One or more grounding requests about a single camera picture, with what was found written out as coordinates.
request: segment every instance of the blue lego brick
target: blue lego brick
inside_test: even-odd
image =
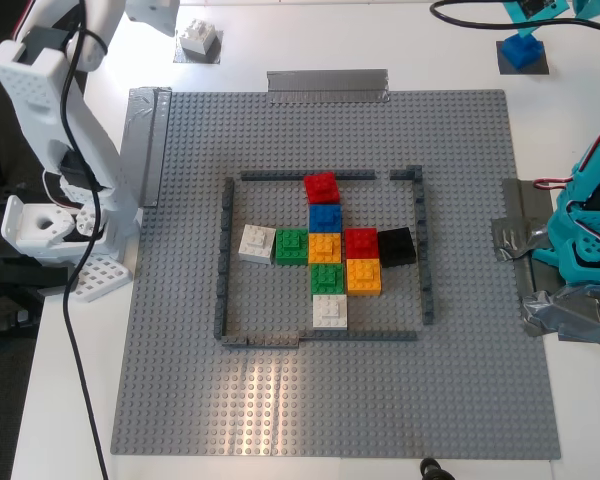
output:
[[[309,205],[309,233],[342,233],[342,207]]]
[[[502,54],[517,70],[539,60],[544,54],[544,45],[533,35],[521,37],[515,34],[502,43]]]

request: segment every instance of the white 3d printed part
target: white 3d printed part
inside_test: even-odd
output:
[[[93,255],[80,270],[78,285],[71,297],[80,302],[91,302],[130,281],[131,272],[127,267],[109,257]]]

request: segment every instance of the lego baseplate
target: lego baseplate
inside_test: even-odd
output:
[[[422,165],[425,179],[435,310],[417,341],[361,336],[249,350],[213,338],[218,252],[230,240],[220,228],[226,177],[373,169],[383,185],[405,165]],[[160,202],[143,220],[112,453],[558,458],[542,340],[520,328],[513,266],[492,249],[508,177],[515,167],[501,91],[302,105],[271,104],[266,93],[174,93]],[[262,185],[251,185],[236,195],[245,186],[257,199]],[[285,203],[286,188],[271,193],[283,226],[307,225],[306,213]],[[363,226],[406,209],[405,197],[381,199]],[[245,222],[266,215],[244,205]],[[290,295],[253,293],[239,308],[293,308]],[[278,320],[245,327],[292,328]]]

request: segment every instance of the orange lego brick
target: orange lego brick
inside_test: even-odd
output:
[[[347,259],[347,295],[380,295],[380,260]]]
[[[316,263],[340,263],[342,261],[342,237],[339,233],[309,234],[309,265]]]

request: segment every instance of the white lego brick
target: white lego brick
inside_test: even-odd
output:
[[[246,262],[271,264],[275,238],[275,228],[245,225],[238,257]]]
[[[314,330],[346,330],[347,329],[347,296],[346,295],[314,295],[313,296],[313,329]]]
[[[202,20],[194,20],[180,35],[180,45],[185,50],[206,55],[216,39],[216,28]]]

